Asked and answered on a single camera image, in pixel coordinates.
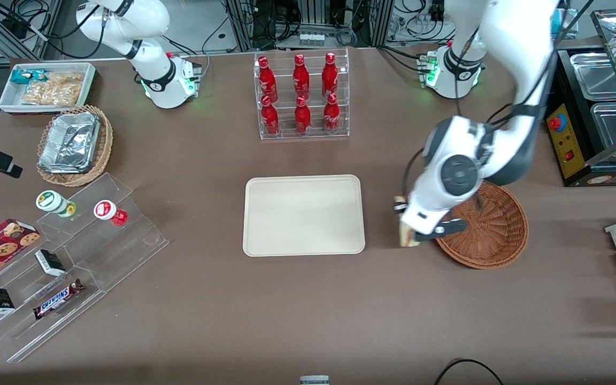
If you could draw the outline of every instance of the beige tray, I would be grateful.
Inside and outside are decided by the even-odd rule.
[[[364,248],[363,203],[355,175],[254,178],[247,183],[247,256],[357,254]]]

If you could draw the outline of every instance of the red switch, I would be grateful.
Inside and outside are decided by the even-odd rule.
[[[560,125],[562,124],[562,120],[558,117],[552,117],[548,119],[548,128],[552,129],[553,131],[557,131],[557,129],[559,129]]]

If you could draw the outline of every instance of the white plastic tray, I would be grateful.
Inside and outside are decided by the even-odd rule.
[[[96,69],[89,63],[26,63],[16,64],[13,66],[13,71],[20,69],[45,69],[53,72],[79,72],[85,74],[80,88],[80,95],[76,106],[84,105],[92,88]],[[10,114],[45,114],[49,112],[60,112],[70,110],[72,107],[64,107],[62,105],[26,105],[22,103],[22,96],[27,92],[27,84],[17,84],[12,81],[7,81],[0,97],[0,109]]]
[[[364,248],[363,203],[355,175],[254,178],[247,183],[247,256],[357,254]]]

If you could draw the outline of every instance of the snickers bar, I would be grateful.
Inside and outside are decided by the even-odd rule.
[[[51,297],[47,302],[44,302],[39,307],[35,307],[32,311],[35,313],[35,318],[41,319],[42,317],[49,314],[51,311],[61,306],[67,300],[73,298],[73,295],[78,293],[80,290],[84,289],[80,280],[77,279],[75,282],[67,285],[63,290],[61,290],[58,294]]]

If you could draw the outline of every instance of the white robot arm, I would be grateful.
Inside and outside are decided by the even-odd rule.
[[[441,68],[454,75],[441,74],[438,80],[455,82],[457,76],[462,90],[469,91],[472,78],[463,83],[461,74],[472,68],[476,71],[488,51],[514,77],[517,92],[513,117],[505,129],[455,116],[442,120],[427,139],[422,152],[425,170],[415,181],[401,216],[402,222],[420,234],[419,240],[462,230],[456,222],[442,222],[450,209],[474,195],[482,180],[497,185],[512,183],[531,165],[543,115],[541,97],[547,80],[543,69],[552,53],[550,17],[556,5],[557,0],[446,0],[458,34],[452,51],[444,54]],[[475,35],[470,42],[477,45],[474,49],[457,44]],[[464,49],[467,63],[464,58],[459,60]],[[445,88],[455,94],[454,84]]]
[[[158,107],[178,107],[198,94],[200,66],[170,58],[152,38],[166,34],[171,23],[159,0],[97,0],[79,5],[75,17],[78,24],[88,18],[80,27],[85,36],[130,60]]]

